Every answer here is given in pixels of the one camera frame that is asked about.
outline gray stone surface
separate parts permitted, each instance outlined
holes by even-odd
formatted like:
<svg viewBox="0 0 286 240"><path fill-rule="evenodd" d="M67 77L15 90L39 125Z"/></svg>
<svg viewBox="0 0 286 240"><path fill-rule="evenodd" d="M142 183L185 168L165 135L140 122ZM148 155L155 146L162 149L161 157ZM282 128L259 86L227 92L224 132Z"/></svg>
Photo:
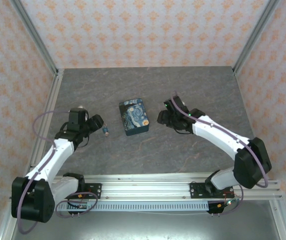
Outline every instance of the gray stone surface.
<svg viewBox="0 0 286 240"><path fill-rule="evenodd" d="M136 67L67 69L55 109L83 105L90 116L105 120L101 130L65 162L59 174L157 174L213 172L234 162L218 147L196 135L180 135L157 123L163 102L173 90L191 110L198 108L240 135L253 136L232 69L223 67ZM142 98L149 131L126 136L119 102ZM53 138L67 115L54 114L48 136Z"/></svg>

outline wall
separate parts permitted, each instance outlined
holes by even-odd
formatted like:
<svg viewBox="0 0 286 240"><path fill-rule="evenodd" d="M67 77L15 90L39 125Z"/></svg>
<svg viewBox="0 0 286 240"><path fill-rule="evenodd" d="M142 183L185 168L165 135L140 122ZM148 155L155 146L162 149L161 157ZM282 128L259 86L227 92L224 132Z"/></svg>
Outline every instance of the wall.
<svg viewBox="0 0 286 240"><path fill-rule="evenodd" d="M23 0L58 68L233 66L268 0Z"/></svg>
<svg viewBox="0 0 286 240"><path fill-rule="evenodd" d="M254 132L269 152L271 177L282 180L286 192L286 0L275 10L238 81Z"/></svg>
<svg viewBox="0 0 286 240"><path fill-rule="evenodd" d="M53 75L9 0L0 0L0 222L11 183L29 161L34 117Z"/></svg>

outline floor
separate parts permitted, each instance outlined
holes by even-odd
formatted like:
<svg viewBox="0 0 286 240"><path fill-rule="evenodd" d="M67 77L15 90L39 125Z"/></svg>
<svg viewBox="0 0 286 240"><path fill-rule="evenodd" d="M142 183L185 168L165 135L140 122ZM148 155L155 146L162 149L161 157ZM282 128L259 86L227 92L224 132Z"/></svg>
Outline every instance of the floor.
<svg viewBox="0 0 286 240"><path fill-rule="evenodd" d="M84 106L99 114L109 136L90 135L59 174L84 175L213 172L233 166L218 147L196 135L180 135L157 123L163 102L177 90L191 110L198 108L214 121L242 136L253 137L231 67L135 67L66 69L55 110ZM119 102L142 98L149 131L126 136ZM48 136L53 138L68 116L54 114Z"/></svg>
<svg viewBox="0 0 286 240"><path fill-rule="evenodd" d="M269 201L245 201L233 214L204 212L90 212L80 218L39 223L13 240L279 240ZM27 229L30 221L23 221Z"/></svg>

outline starry night box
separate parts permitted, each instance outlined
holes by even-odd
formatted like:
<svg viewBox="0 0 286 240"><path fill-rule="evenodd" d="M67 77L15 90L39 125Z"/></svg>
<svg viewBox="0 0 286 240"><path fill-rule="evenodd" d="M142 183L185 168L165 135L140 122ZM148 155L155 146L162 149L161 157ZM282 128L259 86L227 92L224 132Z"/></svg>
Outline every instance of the starry night box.
<svg viewBox="0 0 286 240"><path fill-rule="evenodd" d="M120 102L118 107L127 136L149 130L150 123L141 98Z"/></svg>

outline mounting plate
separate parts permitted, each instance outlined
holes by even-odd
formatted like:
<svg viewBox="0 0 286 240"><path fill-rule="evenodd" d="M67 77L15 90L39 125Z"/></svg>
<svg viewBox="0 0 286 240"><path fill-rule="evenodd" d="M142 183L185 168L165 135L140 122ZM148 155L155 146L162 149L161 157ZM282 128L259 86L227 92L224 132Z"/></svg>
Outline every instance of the mounting plate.
<svg viewBox="0 0 286 240"><path fill-rule="evenodd" d="M97 195L98 199L101 199L102 183L85 183L84 192L91 192ZM95 199L94 196L87 194L83 199ZM70 199L81 199L78 196L71 196Z"/></svg>
<svg viewBox="0 0 286 240"><path fill-rule="evenodd" d="M191 199L223 199L228 198L232 199L234 198L234 194L232 193L226 193L226 192L233 192L233 187L226 187L218 192L216 192L214 195L211 195L205 188L204 182L191 182L189 184L189 192L191 195Z"/></svg>

